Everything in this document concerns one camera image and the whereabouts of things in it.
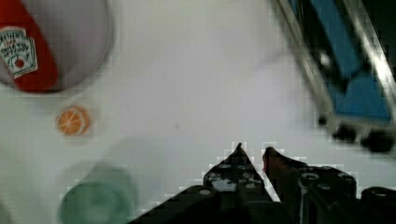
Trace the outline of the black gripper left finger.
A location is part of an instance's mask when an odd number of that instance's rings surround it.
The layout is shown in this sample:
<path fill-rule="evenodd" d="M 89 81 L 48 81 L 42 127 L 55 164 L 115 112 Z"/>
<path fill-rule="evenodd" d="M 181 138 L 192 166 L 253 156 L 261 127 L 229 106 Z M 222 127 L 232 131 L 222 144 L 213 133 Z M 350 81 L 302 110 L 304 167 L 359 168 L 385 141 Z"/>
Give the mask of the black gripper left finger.
<path fill-rule="evenodd" d="M 257 190 L 267 202 L 273 200 L 242 143 L 238 143 L 227 158 L 214 165 L 204 175 L 203 184 L 221 193 L 236 193 L 240 187 L 244 187 Z"/>

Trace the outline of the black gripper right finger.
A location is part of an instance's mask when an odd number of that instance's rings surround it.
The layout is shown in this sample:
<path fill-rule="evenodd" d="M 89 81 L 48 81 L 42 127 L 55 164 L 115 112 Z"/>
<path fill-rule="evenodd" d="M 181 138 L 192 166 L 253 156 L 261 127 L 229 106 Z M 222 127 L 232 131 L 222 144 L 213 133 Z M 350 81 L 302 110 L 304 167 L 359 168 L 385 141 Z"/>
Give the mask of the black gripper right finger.
<path fill-rule="evenodd" d="M 358 224 L 356 179 L 331 166 L 311 166 L 268 147 L 263 171 L 295 224 Z"/>

